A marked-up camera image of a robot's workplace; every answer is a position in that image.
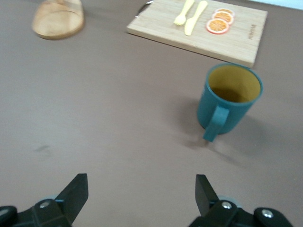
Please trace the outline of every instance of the blue mug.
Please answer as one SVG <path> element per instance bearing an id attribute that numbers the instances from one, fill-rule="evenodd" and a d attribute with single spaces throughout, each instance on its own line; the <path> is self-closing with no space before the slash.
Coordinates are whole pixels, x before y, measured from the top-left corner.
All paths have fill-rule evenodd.
<path id="1" fill-rule="evenodd" d="M 203 138 L 213 142 L 218 134 L 232 130 L 262 92 L 261 79 L 245 66 L 224 63 L 211 68 L 197 111 Z"/>

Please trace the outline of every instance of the wooden coaster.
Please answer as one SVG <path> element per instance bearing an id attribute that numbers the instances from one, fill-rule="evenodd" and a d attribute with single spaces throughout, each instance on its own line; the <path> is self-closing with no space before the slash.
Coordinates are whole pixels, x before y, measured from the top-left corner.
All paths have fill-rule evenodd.
<path id="1" fill-rule="evenodd" d="M 80 0 L 47 0 L 35 15 L 32 29 L 43 39 L 63 39 L 84 26 Z"/>

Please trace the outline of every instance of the silver bolt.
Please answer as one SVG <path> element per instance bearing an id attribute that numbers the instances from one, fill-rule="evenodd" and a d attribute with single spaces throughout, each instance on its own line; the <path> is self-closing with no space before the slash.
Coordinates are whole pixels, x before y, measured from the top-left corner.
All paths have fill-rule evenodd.
<path id="1" fill-rule="evenodd" d="M 7 214 L 9 212 L 9 209 L 0 210 L 0 216 Z"/>
<path id="2" fill-rule="evenodd" d="M 222 203 L 222 206 L 223 206 L 225 209 L 231 209 L 231 208 L 232 208 L 232 205 L 231 205 L 229 202 L 223 202 L 223 203 Z"/>
<path id="3" fill-rule="evenodd" d="M 274 214 L 270 211 L 270 210 L 262 210 L 262 214 L 264 217 L 267 217 L 267 218 L 273 218 L 274 217 Z"/>
<path id="4" fill-rule="evenodd" d="M 40 208 L 45 208 L 49 205 L 49 201 L 43 202 L 40 204 Z"/>

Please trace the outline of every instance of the citrus slice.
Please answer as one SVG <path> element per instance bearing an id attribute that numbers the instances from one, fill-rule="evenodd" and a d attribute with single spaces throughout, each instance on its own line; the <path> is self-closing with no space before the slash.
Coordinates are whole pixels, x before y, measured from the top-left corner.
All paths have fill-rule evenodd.
<path id="1" fill-rule="evenodd" d="M 228 13 L 232 14 L 233 17 L 235 17 L 235 15 L 236 15 L 235 12 L 230 9 L 220 8 L 220 9 L 216 9 L 214 12 L 216 13 L 218 11 L 228 12 Z"/>
<path id="2" fill-rule="evenodd" d="M 220 18 L 211 19 L 206 24 L 206 29 L 213 34 L 223 34 L 228 31 L 228 23 Z"/>
<path id="3" fill-rule="evenodd" d="M 223 19 L 223 20 L 227 21 L 227 23 L 229 25 L 231 25 L 233 23 L 233 16 L 232 16 L 232 14 L 230 14 L 228 12 L 224 12 L 224 11 L 215 12 L 213 14 L 212 18 L 213 19 L 215 19 L 215 18 Z"/>

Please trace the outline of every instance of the wooden object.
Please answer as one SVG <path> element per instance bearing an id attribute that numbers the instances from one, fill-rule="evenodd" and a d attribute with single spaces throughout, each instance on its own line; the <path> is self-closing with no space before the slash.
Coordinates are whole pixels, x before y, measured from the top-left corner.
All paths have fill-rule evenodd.
<path id="1" fill-rule="evenodd" d="M 127 31 L 164 44 L 252 67 L 261 40 L 267 12 L 247 7 L 208 0 L 191 36 L 184 34 L 184 27 L 175 25 L 174 19 L 181 11 L 183 0 L 154 1 L 128 26 Z M 194 15 L 199 2 L 189 10 L 187 18 Z M 218 8 L 235 12 L 234 23 L 225 34 L 208 32 L 205 25 Z"/>
<path id="2" fill-rule="evenodd" d="M 44 39 L 63 39 L 84 26 L 84 14 L 80 0 L 47 0 L 35 15 L 32 29 Z"/>

